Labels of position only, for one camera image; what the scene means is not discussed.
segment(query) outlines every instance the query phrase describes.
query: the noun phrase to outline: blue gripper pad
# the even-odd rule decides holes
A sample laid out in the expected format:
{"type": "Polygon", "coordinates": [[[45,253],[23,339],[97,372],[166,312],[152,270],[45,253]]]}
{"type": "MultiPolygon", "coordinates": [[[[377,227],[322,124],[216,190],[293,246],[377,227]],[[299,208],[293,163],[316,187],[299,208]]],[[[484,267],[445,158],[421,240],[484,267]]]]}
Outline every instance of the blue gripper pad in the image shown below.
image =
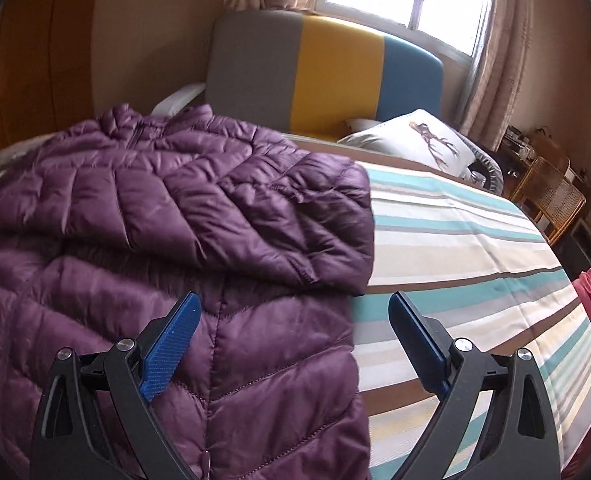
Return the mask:
{"type": "MultiPolygon", "coordinates": [[[[432,337],[432,322],[422,316],[403,292],[396,292],[389,300],[389,322],[406,352],[424,389],[444,400],[451,389],[447,377],[447,357],[432,337]]],[[[442,328],[445,337],[451,340],[442,328]]]]}
{"type": "Polygon", "coordinates": [[[197,294],[189,294],[142,361],[140,393],[151,402],[166,390],[178,363],[200,322],[202,305],[197,294]]]}

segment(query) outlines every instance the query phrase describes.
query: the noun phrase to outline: quilted stitching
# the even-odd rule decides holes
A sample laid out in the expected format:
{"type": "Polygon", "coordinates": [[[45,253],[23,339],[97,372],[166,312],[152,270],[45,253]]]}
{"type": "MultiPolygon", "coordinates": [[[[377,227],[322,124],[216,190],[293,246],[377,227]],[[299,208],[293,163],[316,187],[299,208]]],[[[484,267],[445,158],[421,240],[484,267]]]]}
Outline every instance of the quilted stitching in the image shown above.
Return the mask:
{"type": "Polygon", "coordinates": [[[57,349],[103,351],[193,290],[206,315],[153,407],[194,471],[208,449],[213,480],[367,478],[348,294],[372,260],[367,176],[345,158],[208,106],[59,133],[0,181],[0,451],[26,478],[57,349]]]}

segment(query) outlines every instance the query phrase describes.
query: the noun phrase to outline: jacket zipper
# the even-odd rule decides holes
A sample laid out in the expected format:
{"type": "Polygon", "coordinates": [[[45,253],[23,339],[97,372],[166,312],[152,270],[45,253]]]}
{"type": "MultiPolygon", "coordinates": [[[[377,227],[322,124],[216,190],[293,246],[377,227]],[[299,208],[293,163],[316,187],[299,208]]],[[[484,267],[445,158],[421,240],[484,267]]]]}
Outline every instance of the jacket zipper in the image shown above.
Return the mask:
{"type": "Polygon", "coordinates": [[[200,466],[202,466],[202,480],[209,480],[211,478],[211,455],[206,449],[200,457],[200,466]]]}
{"type": "Polygon", "coordinates": [[[144,125],[142,123],[138,122],[135,125],[135,129],[133,131],[133,137],[131,137],[131,140],[129,140],[129,142],[126,144],[127,150],[130,150],[131,148],[133,148],[134,145],[137,144],[138,140],[140,140],[140,137],[142,136],[143,131],[144,131],[144,125]]]}

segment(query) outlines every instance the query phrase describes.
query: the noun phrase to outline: white pillow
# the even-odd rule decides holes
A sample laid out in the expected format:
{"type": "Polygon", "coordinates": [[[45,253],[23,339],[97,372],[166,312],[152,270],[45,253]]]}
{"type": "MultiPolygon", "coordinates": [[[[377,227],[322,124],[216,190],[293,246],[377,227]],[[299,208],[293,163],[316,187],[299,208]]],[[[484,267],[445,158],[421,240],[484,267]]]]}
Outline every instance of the white pillow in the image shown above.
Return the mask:
{"type": "Polygon", "coordinates": [[[378,124],[382,124],[382,121],[375,121],[373,119],[347,119],[344,122],[347,124],[349,132],[352,134],[357,134],[358,132],[363,132],[378,124]]]}
{"type": "Polygon", "coordinates": [[[475,161],[475,155],[462,139],[424,110],[396,117],[338,142],[401,156],[453,176],[460,176],[475,161]]]}

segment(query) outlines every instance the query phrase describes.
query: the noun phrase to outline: wicker chair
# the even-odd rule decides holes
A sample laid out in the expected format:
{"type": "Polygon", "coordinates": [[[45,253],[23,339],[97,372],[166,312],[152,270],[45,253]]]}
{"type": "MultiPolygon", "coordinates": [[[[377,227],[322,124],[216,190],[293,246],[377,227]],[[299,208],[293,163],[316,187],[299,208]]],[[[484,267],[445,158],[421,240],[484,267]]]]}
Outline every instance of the wicker chair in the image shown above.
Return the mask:
{"type": "Polygon", "coordinates": [[[562,147],[553,142],[548,137],[541,134],[535,134],[530,138],[531,147],[535,150],[538,156],[544,157],[555,169],[560,173],[565,174],[571,166],[569,157],[564,153],[562,147]]]}
{"type": "Polygon", "coordinates": [[[584,195],[541,156],[531,165],[511,197],[511,202],[530,216],[534,223],[537,224],[543,216],[549,221],[546,229],[539,226],[549,245],[553,245],[566,231],[586,201],[584,195]]]}

